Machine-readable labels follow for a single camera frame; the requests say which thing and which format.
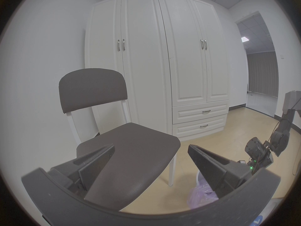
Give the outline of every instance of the door handle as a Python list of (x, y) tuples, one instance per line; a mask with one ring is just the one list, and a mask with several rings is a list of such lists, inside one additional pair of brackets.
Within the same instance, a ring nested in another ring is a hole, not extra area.
[(211, 110), (203, 111), (202, 114), (208, 114)]

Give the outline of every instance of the plastic bag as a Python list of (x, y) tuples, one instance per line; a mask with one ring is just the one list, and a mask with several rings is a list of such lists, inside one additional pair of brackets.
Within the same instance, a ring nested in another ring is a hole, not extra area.
[(195, 209), (218, 200), (215, 192), (211, 189), (207, 181), (202, 178), (198, 186), (189, 191), (187, 205), (190, 209)]

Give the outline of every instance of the chair leg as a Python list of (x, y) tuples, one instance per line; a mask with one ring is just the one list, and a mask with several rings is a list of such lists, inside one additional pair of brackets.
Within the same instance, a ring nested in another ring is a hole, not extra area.
[(171, 162), (169, 163), (169, 180), (168, 180), (168, 186), (173, 185), (173, 181), (175, 179), (175, 162), (177, 159), (177, 154), (173, 157)]

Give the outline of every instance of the wardrobe door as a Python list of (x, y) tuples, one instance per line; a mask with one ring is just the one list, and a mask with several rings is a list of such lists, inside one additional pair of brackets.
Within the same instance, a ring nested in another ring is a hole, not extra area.
[(207, 73), (202, 34), (189, 0), (159, 0), (169, 53), (172, 106), (204, 103)]
[(197, 15), (205, 43), (207, 101), (228, 100), (228, 57), (222, 27), (212, 5), (190, 0)]
[[(120, 13), (121, 0), (105, 0), (93, 8), (85, 37), (86, 68), (123, 74)], [(125, 123), (121, 102), (93, 106), (92, 110), (100, 134)]]
[(158, 0), (122, 0), (123, 66), (132, 122), (172, 133), (170, 71)]

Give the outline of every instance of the chair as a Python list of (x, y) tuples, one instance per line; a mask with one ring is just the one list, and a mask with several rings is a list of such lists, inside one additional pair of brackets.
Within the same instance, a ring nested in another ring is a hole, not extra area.
[[(144, 192), (168, 164), (168, 185), (173, 185), (180, 141), (172, 135), (130, 122), (122, 74), (100, 68), (76, 70), (61, 79), (59, 93), (63, 113), (79, 144), (77, 157), (107, 144), (115, 146), (115, 154), (96, 178), (86, 200), (119, 211)], [(115, 101), (122, 102), (127, 123), (81, 143), (71, 112)]]

